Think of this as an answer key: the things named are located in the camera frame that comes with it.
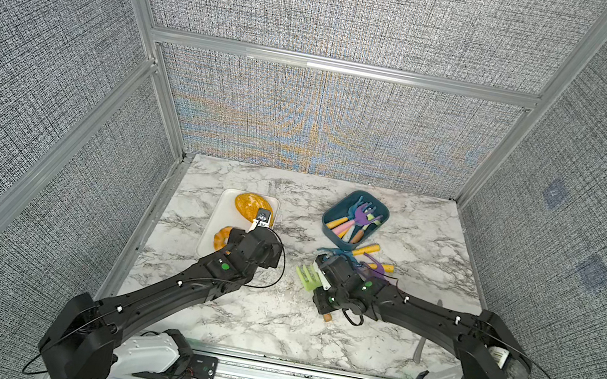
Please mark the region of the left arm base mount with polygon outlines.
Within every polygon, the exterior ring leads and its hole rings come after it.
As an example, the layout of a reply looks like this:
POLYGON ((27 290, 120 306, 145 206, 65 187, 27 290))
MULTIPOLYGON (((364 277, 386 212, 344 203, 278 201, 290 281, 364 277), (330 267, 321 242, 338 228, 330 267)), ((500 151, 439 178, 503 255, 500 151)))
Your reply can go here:
POLYGON ((161 337, 167 342, 167 350, 156 354, 153 364, 131 371, 132 376, 148 379, 215 379, 219 359, 214 356, 195 353, 189 341, 177 329, 167 329, 162 333, 145 331, 140 338, 161 337))

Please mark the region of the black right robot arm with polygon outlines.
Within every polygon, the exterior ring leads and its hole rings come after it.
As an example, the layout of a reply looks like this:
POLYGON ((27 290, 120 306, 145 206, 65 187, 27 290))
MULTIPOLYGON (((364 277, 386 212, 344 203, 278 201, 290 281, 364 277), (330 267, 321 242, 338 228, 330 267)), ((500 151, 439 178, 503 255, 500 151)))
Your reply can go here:
POLYGON ((424 371, 416 379, 529 379, 532 361, 505 322, 494 312, 449 310, 411 296, 370 268, 355 268, 343 255, 318 255, 313 290, 318 313, 343 312, 394 324, 422 336, 456 356, 457 366, 424 371))

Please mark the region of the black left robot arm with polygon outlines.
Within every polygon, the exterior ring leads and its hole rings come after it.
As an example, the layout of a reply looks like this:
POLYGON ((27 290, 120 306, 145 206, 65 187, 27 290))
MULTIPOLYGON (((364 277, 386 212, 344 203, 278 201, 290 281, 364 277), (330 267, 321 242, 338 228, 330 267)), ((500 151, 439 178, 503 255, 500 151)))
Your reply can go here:
POLYGON ((149 325, 194 305, 252 287, 258 269, 284 261, 284 245, 266 227, 233 229, 220 251, 145 289, 94 300, 83 292, 66 302, 38 344, 50 379, 106 379, 115 349, 149 325))

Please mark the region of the light blue fork white handle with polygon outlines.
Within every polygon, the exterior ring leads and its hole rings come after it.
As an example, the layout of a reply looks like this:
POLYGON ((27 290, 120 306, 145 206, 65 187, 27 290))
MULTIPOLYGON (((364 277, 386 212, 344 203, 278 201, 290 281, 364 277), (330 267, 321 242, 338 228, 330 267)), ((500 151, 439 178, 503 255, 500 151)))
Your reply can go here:
POLYGON ((353 227, 351 226, 349 229, 347 229, 344 233, 340 235, 341 240, 345 241, 346 243, 351 242, 352 237, 358 229, 359 228, 357 227, 357 225, 354 225, 353 227))

